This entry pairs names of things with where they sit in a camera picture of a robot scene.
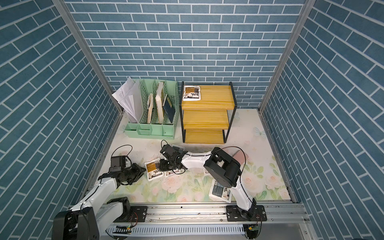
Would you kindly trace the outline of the beige book tall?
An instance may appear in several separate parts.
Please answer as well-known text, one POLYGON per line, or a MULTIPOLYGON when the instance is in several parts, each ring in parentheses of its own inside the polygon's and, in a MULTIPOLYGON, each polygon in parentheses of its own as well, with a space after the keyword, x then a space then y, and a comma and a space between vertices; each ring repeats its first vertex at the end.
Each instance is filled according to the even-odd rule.
POLYGON ((155 97, 159 124, 162 124, 164 121, 164 110, 163 110, 164 93, 163 93, 163 89, 164 89, 164 82, 159 82, 158 88, 156 91, 156 97, 155 97))

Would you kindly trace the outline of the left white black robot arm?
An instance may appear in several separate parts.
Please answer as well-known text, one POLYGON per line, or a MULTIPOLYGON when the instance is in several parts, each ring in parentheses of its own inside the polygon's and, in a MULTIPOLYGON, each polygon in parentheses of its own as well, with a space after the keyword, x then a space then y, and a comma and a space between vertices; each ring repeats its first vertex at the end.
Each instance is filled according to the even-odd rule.
POLYGON ((58 213, 53 223, 53 240, 99 240, 102 233, 113 223, 131 223, 126 232, 146 219, 147 207, 131 209, 127 197, 107 200, 124 182, 133 184, 146 171, 133 163, 122 169, 110 168, 99 177, 99 183, 76 205, 58 213))

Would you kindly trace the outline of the yellow coffee bag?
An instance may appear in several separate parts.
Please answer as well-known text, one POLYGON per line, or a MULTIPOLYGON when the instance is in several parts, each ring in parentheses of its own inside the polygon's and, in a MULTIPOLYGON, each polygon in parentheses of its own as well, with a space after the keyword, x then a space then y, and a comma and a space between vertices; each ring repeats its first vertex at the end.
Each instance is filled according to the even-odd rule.
POLYGON ((148 181, 153 181, 164 176, 164 172, 161 171, 160 160, 160 158, 157 158, 145 163, 148 181))
POLYGON ((201 87, 200 86, 184 86, 183 101, 200 101, 201 87))

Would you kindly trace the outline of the white papers in organizer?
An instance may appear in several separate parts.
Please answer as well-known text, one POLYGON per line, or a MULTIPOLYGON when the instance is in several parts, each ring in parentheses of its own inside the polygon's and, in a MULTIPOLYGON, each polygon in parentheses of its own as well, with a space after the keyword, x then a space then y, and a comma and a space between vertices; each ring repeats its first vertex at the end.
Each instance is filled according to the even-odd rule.
POLYGON ((140 81, 128 77, 127 81, 112 96, 129 116, 131 123, 139 123, 143 114, 140 81))

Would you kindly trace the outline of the purple coffee bag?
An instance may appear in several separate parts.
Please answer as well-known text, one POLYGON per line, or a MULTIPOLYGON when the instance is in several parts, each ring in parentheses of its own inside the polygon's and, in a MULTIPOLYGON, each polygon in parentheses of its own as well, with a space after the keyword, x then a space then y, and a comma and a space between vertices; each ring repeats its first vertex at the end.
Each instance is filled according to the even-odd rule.
POLYGON ((165 177, 170 177, 170 176, 173 176, 173 175, 183 174, 184 172, 185 172, 185 170, 179 170, 179 169, 165 171, 165 177))

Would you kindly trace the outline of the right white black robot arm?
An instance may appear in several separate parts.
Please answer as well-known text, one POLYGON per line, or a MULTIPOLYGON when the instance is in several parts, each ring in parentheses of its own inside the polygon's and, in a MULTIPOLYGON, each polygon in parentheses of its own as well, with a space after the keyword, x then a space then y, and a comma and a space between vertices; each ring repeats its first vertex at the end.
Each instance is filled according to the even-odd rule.
POLYGON ((163 172, 205 169, 224 188, 235 197, 237 212, 241 221, 266 221, 263 206, 258 206, 242 184, 241 164, 223 149, 215 147, 206 153, 180 152, 170 145, 164 145, 160 153, 165 157, 161 160, 160 169, 163 172))

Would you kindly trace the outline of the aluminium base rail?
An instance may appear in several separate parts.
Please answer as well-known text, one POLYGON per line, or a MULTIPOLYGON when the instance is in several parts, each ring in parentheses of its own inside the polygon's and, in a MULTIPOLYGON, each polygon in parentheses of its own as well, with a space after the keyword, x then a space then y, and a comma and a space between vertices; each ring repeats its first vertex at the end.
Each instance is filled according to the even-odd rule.
POLYGON ((303 224, 309 221, 303 205, 293 203, 265 202, 247 214, 236 205, 207 204, 133 204, 114 200, 100 208, 90 204, 79 204, 72 210, 57 214, 54 218, 56 228, 74 229, 77 224, 93 226, 103 231, 113 223, 159 223, 159 224, 211 224, 242 223, 303 224))

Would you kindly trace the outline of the green desk file organizer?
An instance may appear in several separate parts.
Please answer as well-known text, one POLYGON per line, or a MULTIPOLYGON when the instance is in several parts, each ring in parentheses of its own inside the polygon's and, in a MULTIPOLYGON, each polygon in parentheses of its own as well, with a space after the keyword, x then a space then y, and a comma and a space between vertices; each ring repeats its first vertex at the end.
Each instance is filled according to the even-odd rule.
POLYGON ((168 100, 172 103, 174 110, 173 119, 170 120, 167 112, 164 112, 163 121, 159 122, 157 106, 156 102, 154 102, 151 112, 151 121, 148 122, 148 99, 150 95, 153 96, 153 99, 156 98, 160 80, 135 79, 135 81, 140 83, 143 112, 138 123, 127 123, 125 134, 130 138, 173 140, 179 121, 178 83, 176 81, 162 80, 164 83, 163 93, 168 96, 168 100))

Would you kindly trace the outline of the dark blue book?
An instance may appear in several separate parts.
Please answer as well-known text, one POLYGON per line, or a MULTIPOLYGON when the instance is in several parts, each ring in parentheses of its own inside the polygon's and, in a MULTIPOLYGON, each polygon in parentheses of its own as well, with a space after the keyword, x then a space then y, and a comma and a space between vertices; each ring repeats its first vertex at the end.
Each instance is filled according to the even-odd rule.
POLYGON ((170 97, 168 96, 168 94, 166 94, 164 97, 163 109, 165 110, 165 112, 169 118, 169 121, 171 123, 173 123, 176 109, 173 107, 172 101, 171 101, 170 97))

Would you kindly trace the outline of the beige book thin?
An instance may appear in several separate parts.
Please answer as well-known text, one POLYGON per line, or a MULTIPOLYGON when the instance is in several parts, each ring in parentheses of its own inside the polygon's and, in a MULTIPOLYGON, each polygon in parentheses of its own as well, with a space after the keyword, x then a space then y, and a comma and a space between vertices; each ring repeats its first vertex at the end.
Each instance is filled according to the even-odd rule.
POLYGON ((147 123, 151 124, 152 122, 152 112, 153 112, 153 105, 154 105, 154 97, 153 94, 149 94, 148 97, 148 111, 147 111, 147 123))

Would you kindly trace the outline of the wooden three-tier shelf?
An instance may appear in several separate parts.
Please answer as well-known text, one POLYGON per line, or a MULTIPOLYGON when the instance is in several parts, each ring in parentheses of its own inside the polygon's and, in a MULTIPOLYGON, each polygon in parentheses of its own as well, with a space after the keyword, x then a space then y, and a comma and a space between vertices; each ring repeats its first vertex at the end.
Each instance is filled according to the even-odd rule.
POLYGON ((180 100, 183 142, 225 144, 238 106, 233 83, 200 86, 200 101, 183 101, 184 86, 180 100))

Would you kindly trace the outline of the pink case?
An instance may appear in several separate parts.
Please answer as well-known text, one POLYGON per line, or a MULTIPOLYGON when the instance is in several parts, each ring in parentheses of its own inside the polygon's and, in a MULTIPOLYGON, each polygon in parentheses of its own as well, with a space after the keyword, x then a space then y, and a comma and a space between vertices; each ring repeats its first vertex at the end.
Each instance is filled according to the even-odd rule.
POLYGON ((233 158, 238 161, 240 165, 243 165, 248 159, 248 155, 243 154, 243 152, 239 150, 233 155, 233 158))

